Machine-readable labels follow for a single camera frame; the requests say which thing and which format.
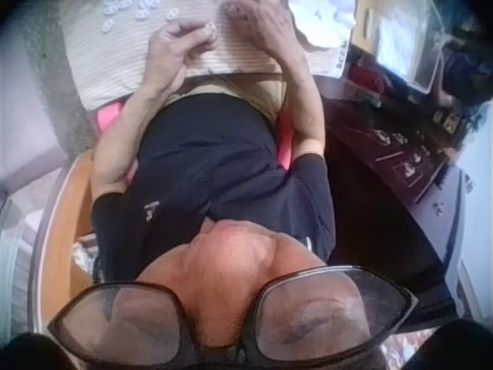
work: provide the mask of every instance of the black t-shirt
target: black t-shirt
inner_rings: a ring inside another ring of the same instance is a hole
[[[124,194],[98,198],[92,222],[106,280],[135,279],[161,254],[189,243],[204,217],[248,220],[284,232],[326,261],[334,210],[323,158],[286,171],[267,119],[223,94],[187,97],[153,119]]]

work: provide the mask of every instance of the chair armrest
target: chair armrest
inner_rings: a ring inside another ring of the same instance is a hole
[[[91,231],[92,151],[67,166],[54,186],[36,236],[29,278],[29,329],[43,332],[91,277],[72,259],[72,245]]]

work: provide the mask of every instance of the beige striped placemat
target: beige striped placemat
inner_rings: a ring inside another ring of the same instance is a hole
[[[222,0],[161,0],[145,21],[136,21],[138,0],[130,8],[110,17],[103,15],[102,0],[59,0],[65,47],[72,76],[87,110],[128,95],[138,87],[152,32],[166,23],[170,8],[179,9],[179,18],[202,18],[216,23],[220,45],[197,59],[188,76],[229,73],[279,73],[280,68],[267,55],[242,40],[220,9]],[[112,18],[111,31],[102,33],[102,24]],[[340,78],[347,54],[347,43],[339,49],[307,51],[314,75]]]

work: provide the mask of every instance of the hand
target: hand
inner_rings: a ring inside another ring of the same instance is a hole
[[[223,8],[233,27],[281,66],[304,60],[291,13],[280,0],[226,0]]]
[[[173,21],[149,39],[141,88],[152,94],[173,94],[183,84],[186,64],[217,47],[217,34],[207,21]]]

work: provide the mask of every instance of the eyeglasses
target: eyeglasses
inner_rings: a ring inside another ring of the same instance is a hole
[[[48,329],[77,358],[104,368],[204,362],[331,368],[373,351],[417,302],[408,290],[362,267],[317,267],[265,284],[231,348],[201,347],[176,294],[135,281],[86,289]]]

